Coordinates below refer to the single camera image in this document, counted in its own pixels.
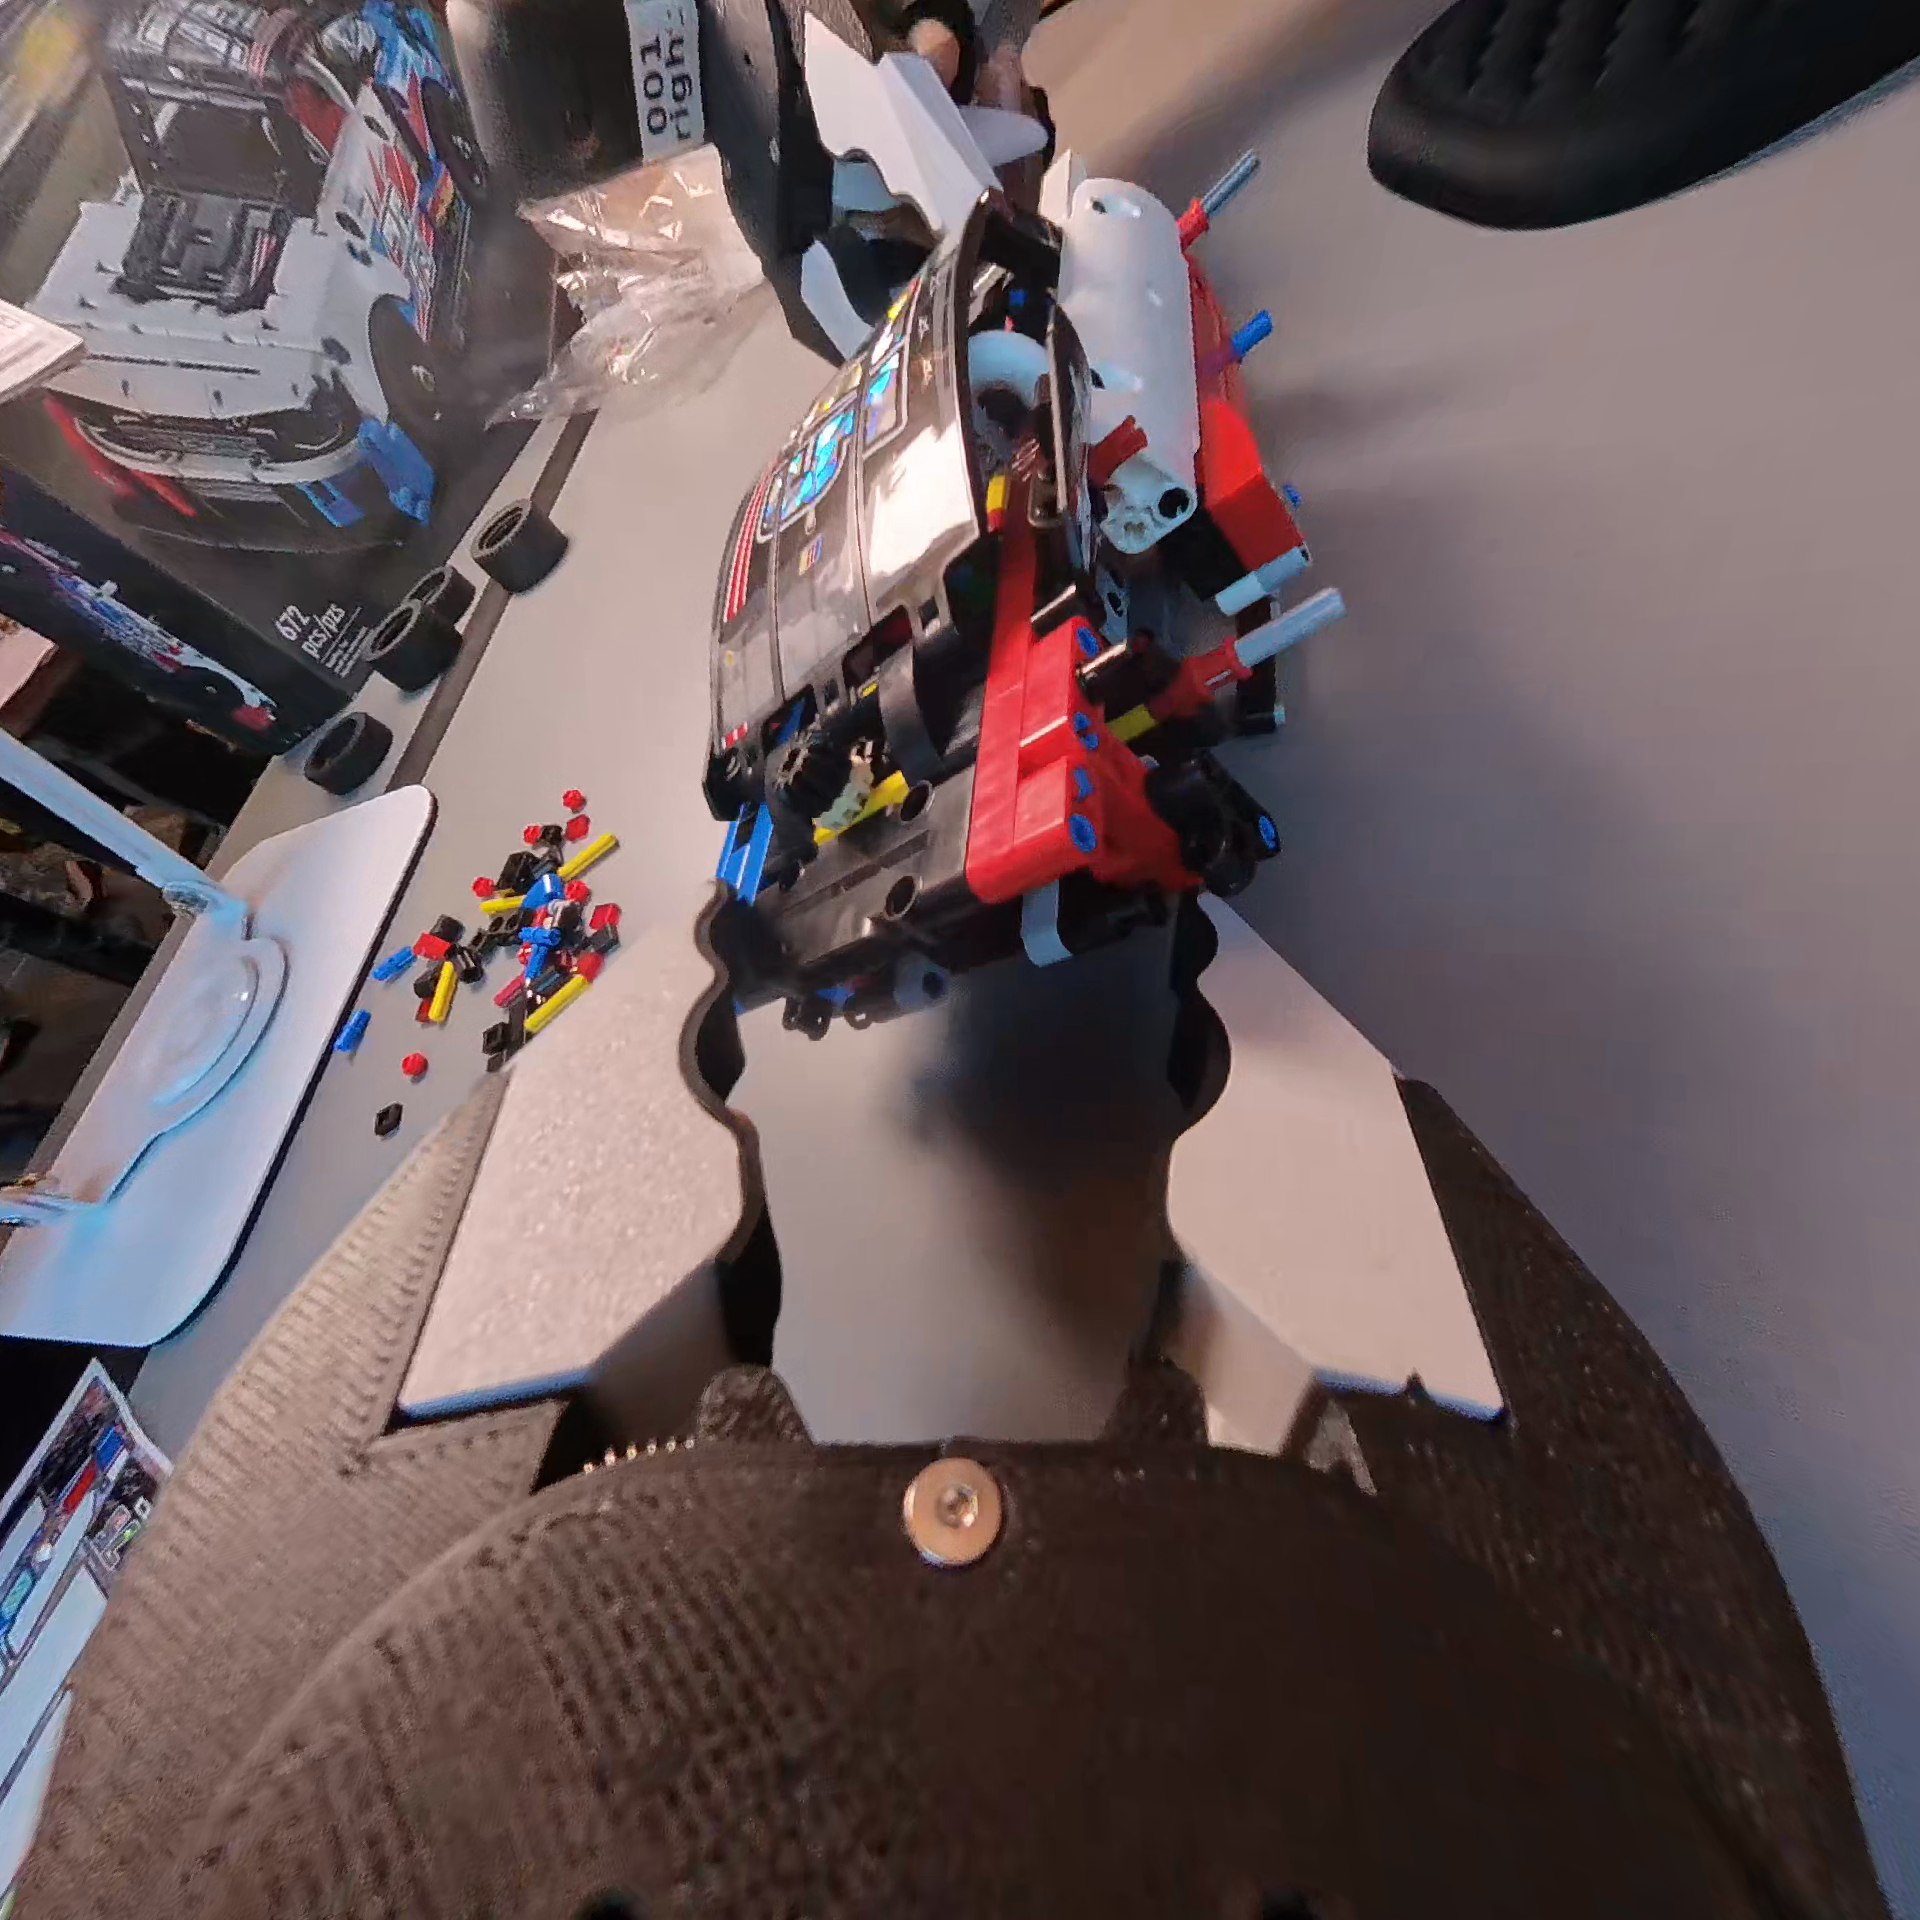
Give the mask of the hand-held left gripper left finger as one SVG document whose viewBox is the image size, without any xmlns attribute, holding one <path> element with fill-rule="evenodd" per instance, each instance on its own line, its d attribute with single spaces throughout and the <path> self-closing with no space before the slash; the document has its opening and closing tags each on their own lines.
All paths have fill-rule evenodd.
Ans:
<svg viewBox="0 0 1920 1920">
<path fill-rule="evenodd" d="M 768 1365 L 782 1261 L 752 1121 L 731 1107 L 731 897 L 622 946 L 486 1081 L 486 1142 L 398 1395 L 411 1424 L 575 1400 L 592 1424 L 689 1424 Z"/>
</svg>

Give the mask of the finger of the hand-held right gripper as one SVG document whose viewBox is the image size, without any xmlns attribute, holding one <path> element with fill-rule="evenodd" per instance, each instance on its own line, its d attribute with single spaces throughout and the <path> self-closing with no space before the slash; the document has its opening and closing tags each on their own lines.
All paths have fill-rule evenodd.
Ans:
<svg viewBox="0 0 1920 1920">
<path fill-rule="evenodd" d="M 958 105 L 918 56 L 867 59 L 819 17 L 803 21 L 801 67 L 833 212 L 971 212 L 1001 166 L 1048 145 L 1032 114 Z"/>
<path fill-rule="evenodd" d="M 818 236 L 799 257 L 799 298 L 832 362 L 855 358 L 896 312 L 905 242 L 890 236 Z"/>
</svg>

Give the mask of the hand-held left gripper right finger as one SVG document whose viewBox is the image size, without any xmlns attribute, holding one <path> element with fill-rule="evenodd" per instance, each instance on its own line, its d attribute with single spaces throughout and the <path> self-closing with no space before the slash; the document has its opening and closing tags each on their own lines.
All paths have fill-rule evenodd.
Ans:
<svg viewBox="0 0 1920 1920">
<path fill-rule="evenodd" d="M 1214 897 L 1174 926 L 1163 1353 L 1211 1442 L 1277 1453 L 1326 1395 L 1503 1414 L 1390 1061 Z"/>
</svg>

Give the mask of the lego race car model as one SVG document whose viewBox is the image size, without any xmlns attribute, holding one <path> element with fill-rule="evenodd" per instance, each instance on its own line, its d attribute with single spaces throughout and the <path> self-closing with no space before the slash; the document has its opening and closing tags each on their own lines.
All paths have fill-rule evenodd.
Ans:
<svg viewBox="0 0 1920 1920">
<path fill-rule="evenodd" d="M 1181 212 L 1074 156 L 979 194 L 736 510 L 711 616 L 711 946 L 741 1012 L 819 1037 L 1023 954 L 1059 965 L 1233 897 L 1279 830 L 1215 746 L 1279 723 L 1297 492 L 1245 413 Z"/>
</svg>

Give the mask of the lego set box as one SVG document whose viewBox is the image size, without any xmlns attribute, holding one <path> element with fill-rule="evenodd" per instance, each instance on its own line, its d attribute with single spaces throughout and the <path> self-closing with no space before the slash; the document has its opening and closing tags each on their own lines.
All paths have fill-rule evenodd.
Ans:
<svg viewBox="0 0 1920 1920">
<path fill-rule="evenodd" d="M 447 5 L 5 5 L 5 616 L 230 744 L 345 708 L 517 459 L 554 267 Z"/>
</svg>

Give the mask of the crumpled clear plastic bag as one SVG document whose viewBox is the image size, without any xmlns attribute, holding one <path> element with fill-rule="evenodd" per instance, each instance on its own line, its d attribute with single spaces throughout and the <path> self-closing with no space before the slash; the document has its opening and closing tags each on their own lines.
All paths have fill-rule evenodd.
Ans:
<svg viewBox="0 0 1920 1920">
<path fill-rule="evenodd" d="M 566 328 L 542 374 L 488 411 L 491 426 L 653 411 L 706 392 L 761 320 L 782 318 L 711 145 L 522 198 L 519 219 L 554 257 Z"/>
</svg>

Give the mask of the pile of small colourful pieces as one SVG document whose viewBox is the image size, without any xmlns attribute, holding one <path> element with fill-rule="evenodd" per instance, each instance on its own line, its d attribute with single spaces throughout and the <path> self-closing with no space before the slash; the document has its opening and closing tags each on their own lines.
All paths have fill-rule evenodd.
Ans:
<svg viewBox="0 0 1920 1920">
<path fill-rule="evenodd" d="M 622 941 L 606 891 L 617 832 L 581 785 L 554 792 L 450 908 L 398 913 L 327 1048 L 351 1137 L 385 1150 L 423 1094 L 496 1076 L 597 986 Z"/>
</svg>

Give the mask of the white book stand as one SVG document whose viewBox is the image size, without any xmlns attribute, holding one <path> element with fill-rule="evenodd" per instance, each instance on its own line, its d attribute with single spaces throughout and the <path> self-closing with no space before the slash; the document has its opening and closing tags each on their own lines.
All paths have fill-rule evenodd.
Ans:
<svg viewBox="0 0 1920 1920">
<path fill-rule="evenodd" d="M 183 913 L 95 1091 L 1 1205 L 5 1337 L 147 1348 L 249 1233 L 435 805 L 406 785 L 210 878 L 11 736 L 5 779 Z"/>
</svg>

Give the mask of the holographic sticker sheet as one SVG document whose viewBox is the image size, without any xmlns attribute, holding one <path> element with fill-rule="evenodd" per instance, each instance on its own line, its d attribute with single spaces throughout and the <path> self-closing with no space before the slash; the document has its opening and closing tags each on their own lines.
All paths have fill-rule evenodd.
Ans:
<svg viewBox="0 0 1920 1920">
<path fill-rule="evenodd" d="M 173 1462 L 89 1360 L 5 1501 L 1 1675 L 23 1678 L 69 1594 L 106 1601 Z"/>
</svg>

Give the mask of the black textured wrist rest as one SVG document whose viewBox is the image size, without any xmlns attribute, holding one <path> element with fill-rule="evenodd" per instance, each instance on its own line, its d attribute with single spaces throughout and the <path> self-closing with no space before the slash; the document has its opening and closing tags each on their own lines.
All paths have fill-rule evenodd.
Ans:
<svg viewBox="0 0 1920 1920">
<path fill-rule="evenodd" d="M 1459 2 L 1392 64 L 1373 180 L 1494 230 L 1662 201 L 1918 59 L 1915 2 Z"/>
</svg>

